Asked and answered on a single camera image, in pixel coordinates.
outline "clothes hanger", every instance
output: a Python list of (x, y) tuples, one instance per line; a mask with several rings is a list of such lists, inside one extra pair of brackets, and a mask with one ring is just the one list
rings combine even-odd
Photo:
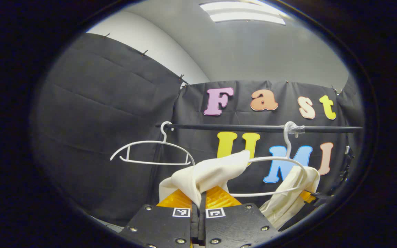
[[(187, 150), (183, 149), (182, 147), (180, 147), (180, 146), (178, 146), (178, 145), (174, 145), (174, 144), (168, 143), (168, 142), (166, 141), (166, 133), (165, 133), (165, 131), (163, 130), (163, 127), (164, 127), (166, 124), (172, 124), (172, 123), (169, 122), (169, 121), (165, 121), (165, 122), (162, 123), (162, 125), (160, 126), (160, 132), (163, 134), (163, 141), (157, 141), (157, 140), (142, 140), (142, 141), (137, 141), (137, 142), (129, 143), (129, 144), (127, 144), (127, 145), (125, 145), (125, 146), (119, 148), (115, 153), (113, 153), (113, 155), (112, 155), (111, 158), (110, 158), (110, 161), (111, 161), (111, 160), (115, 157), (115, 155), (118, 154), (120, 151), (122, 151), (122, 150), (125, 149), (125, 148), (128, 148), (128, 150), (126, 151), (126, 158), (123, 158), (122, 156), (119, 156), (119, 158), (120, 158), (122, 161), (131, 162), (131, 163), (137, 163), (137, 164), (148, 164), (148, 165), (189, 165), (189, 164), (192, 162), (192, 165), (195, 165), (194, 159), (192, 158), (191, 154), (190, 154)], [(180, 150), (186, 152), (186, 161), (185, 161), (184, 163), (159, 163), (159, 162), (145, 162), (145, 161), (138, 161), (138, 160), (130, 160), (130, 159), (129, 159), (129, 157), (130, 157), (130, 147), (131, 147), (132, 145), (145, 144), (145, 143), (163, 144), (163, 145), (169, 145), (169, 146), (173, 146), (173, 147), (179, 148)]]
[(299, 166), (301, 168), (301, 171), (303, 173), (303, 176), (301, 176), (298, 185), (296, 187), (287, 189), (287, 190), (281, 190), (281, 191), (274, 191), (274, 192), (265, 192), (265, 193), (252, 193), (252, 194), (235, 194), (235, 193), (230, 193), (231, 196), (233, 197), (254, 197), (254, 196), (270, 196), (270, 195), (274, 195), (274, 194), (281, 194), (281, 193), (286, 193), (286, 192), (290, 192), (293, 190), (303, 190), (303, 188), (300, 188), (301, 182), (304, 180), (304, 178), (307, 177), (307, 172), (304, 169), (304, 166), (301, 165), (301, 163), (299, 163), (296, 160), (293, 160), (290, 157), (290, 151), (292, 148), (292, 145), (289, 141), (289, 137), (288, 137), (288, 132), (289, 130), (295, 134), (295, 137), (298, 137), (298, 130), (299, 129), (304, 129), (304, 126), (298, 126), (295, 123), (288, 121), (285, 125), (284, 125), (284, 140), (285, 143), (287, 145), (287, 151), (286, 151), (286, 156), (285, 157), (273, 157), (273, 156), (269, 156), (269, 157), (254, 157), (252, 159), (249, 159), (248, 164), (250, 163), (254, 163), (254, 162), (260, 162), (260, 161), (269, 161), (269, 160), (281, 160), (281, 161), (288, 161), (288, 162), (292, 162), (294, 164), (296, 164), (297, 166)]

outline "clothing rack bar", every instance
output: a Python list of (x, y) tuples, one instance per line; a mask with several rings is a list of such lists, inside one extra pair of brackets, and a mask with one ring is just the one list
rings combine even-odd
[[(255, 125), (219, 125), (219, 124), (166, 124), (167, 128), (214, 130), (214, 131), (245, 131), (245, 132), (283, 132), (281, 126), (255, 126)], [(363, 127), (329, 127), (329, 126), (306, 126), (306, 133), (350, 133), (359, 132)]]

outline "white fabric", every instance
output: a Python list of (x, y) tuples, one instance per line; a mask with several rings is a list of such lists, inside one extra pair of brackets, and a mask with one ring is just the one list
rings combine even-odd
[[(302, 189), (310, 192), (316, 192), (320, 179), (317, 169), (312, 167), (304, 167), (307, 177), (301, 182)], [(277, 191), (286, 190), (296, 187), (303, 174), (301, 168), (293, 166), (288, 176), (284, 179)], [(269, 201), (266, 201), (260, 211), (271, 222), (272, 226), (280, 229), (290, 218), (298, 213), (304, 206), (304, 200), (299, 197), (303, 190), (294, 190), (288, 193), (272, 195)]]
[[(247, 167), (249, 156), (250, 152), (243, 150), (227, 157), (204, 160), (195, 166), (176, 171), (170, 178), (159, 184), (159, 199), (162, 201), (175, 190), (180, 189), (200, 207), (201, 193), (208, 189), (219, 186), (229, 193), (227, 181), (243, 173)], [(304, 200), (299, 197), (303, 189), (316, 192), (318, 188), (319, 172), (308, 166), (304, 169), (307, 176), (303, 178), (300, 184), (301, 190), (272, 195), (271, 199), (260, 207), (260, 211), (276, 229), (282, 227), (304, 206)], [(296, 165), (293, 166), (276, 191), (296, 187), (302, 177), (301, 168)]]
[(202, 201), (201, 193), (215, 186), (226, 192), (227, 181), (239, 176), (246, 169), (250, 157), (248, 150), (213, 158), (176, 171), (159, 184), (159, 199), (162, 201), (175, 190), (180, 189), (197, 207)]

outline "pink letter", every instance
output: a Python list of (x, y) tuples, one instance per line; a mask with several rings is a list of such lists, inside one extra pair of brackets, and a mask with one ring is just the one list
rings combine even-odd
[(208, 108), (203, 112), (204, 115), (221, 115), (222, 110), (218, 108), (218, 104), (221, 104), (222, 107), (226, 107), (227, 105), (227, 95), (232, 96), (234, 94), (233, 88), (222, 88), (222, 89), (209, 89), (209, 100), (208, 100)]
[(315, 118), (315, 110), (312, 108), (312, 101), (307, 98), (307, 97), (298, 97), (297, 100), (299, 106), (301, 107), (299, 109), (299, 112), (301, 113), (301, 116), (307, 119), (313, 119)]
[(334, 144), (331, 142), (323, 143), (321, 146), (319, 146), (321, 150), (323, 151), (323, 156), (321, 158), (321, 165), (319, 167), (319, 174), (326, 175), (330, 171), (330, 155), (332, 152), (332, 148), (334, 147)]

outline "ceiling light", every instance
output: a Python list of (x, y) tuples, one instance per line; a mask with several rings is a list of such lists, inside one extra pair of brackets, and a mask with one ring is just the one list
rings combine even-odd
[(210, 15), (214, 22), (233, 21), (233, 20), (257, 20), (265, 22), (274, 22), (286, 25), (284, 20), (276, 16), (270, 16), (268, 14), (258, 14), (249, 12), (230, 12)]
[(265, 8), (266, 10), (268, 10), (270, 13), (276, 13), (278, 12), (281, 16), (284, 16), (286, 18), (290, 18), (286, 13), (280, 11), (279, 9), (276, 9), (272, 6), (270, 6), (267, 3), (263, 3), (262, 1), (259, 0), (249, 0), (249, 2), (254, 3), (254, 4), (258, 4), (260, 6), (262, 6), (263, 8)]
[(252, 3), (241, 3), (241, 2), (214, 2), (214, 3), (205, 3), (200, 5), (200, 7), (204, 11), (213, 11), (213, 10), (224, 10), (224, 9), (245, 9), (245, 10), (254, 10), (254, 11), (262, 11), (271, 14), (280, 14), (281, 11), (273, 8), (271, 6), (260, 6)]

